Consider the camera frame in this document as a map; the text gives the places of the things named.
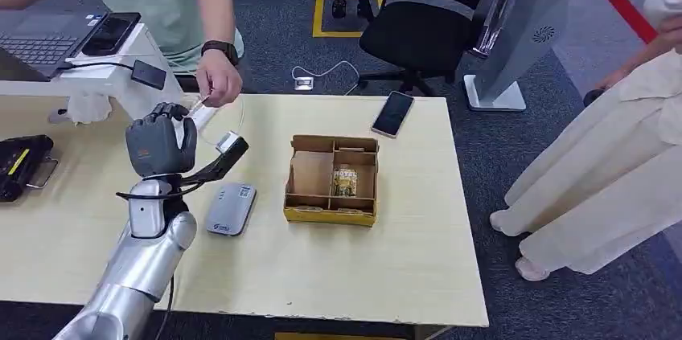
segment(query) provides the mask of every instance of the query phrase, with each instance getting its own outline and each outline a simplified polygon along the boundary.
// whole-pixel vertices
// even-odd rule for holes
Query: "wristwatch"
[[[218,51],[223,52],[228,60],[230,60],[230,63],[232,63],[232,65],[235,67],[239,63],[239,56],[236,53],[236,48],[234,48],[234,45],[230,43],[226,43],[225,41],[209,40],[203,44],[203,47],[201,47],[201,56],[203,56],[203,53],[209,49],[217,49]]]

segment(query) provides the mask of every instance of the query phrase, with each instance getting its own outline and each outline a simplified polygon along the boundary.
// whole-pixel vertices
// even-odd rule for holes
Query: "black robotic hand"
[[[154,111],[125,130],[130,163],[141,177],[186,173],[194,167],[196,125],[180,104],[159,103]],[[183,143],[178,147],[172,119],[183,122]]]

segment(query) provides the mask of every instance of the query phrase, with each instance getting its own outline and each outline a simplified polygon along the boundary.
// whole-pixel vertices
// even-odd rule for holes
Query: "white shoe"
[[[500,226],[501,222],[499,221],[499,217],[501,217],[500,213],[502,212],[505,212],[505,210],[496,211],[490,216],[492,230],[494,231],[502,232],[502,227]]]
[[[552,273],[537,268],[528,258],[521,257],[516,261],[516,270],[526,281],[542,281]]]

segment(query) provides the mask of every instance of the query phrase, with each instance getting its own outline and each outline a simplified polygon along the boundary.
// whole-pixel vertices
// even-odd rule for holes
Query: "table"
[[[0,299],[83,304],[127,218],[113,192],[138,180],[123,140],[128,121],[114,111],[94,125],[48,125],[47,98],[7,99],[0,115],[24,122],[4,122],[0,137],[48,133],[62,164],[45,190],[2,207],[0,256],[13,267],[0,272]],[[419,338],[442,326],[488,325],[444,99],[417,98],[392,140],[369,131],[384,98],[242,95],[208,123],[205,140],[238,128],[239,100],[239,133],[251,148],[226,180],[253,184],[257,201],[244,234],[228,238],[203,229],[219,183],[186,197],[199,231],[176,271],[174,309],[409,323]],[[374,227],[286,222],[294,134],[380,139]],[[216,154],[200,142],[197,167]]]

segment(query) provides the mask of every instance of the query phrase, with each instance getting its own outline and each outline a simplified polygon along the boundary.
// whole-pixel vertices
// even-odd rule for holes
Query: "cardboard box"
[[[284,215],[289,222],[372,226],[376,221],[376,139],[294,135]],[[334,195],[334,170],[357,172],[355,197]]]

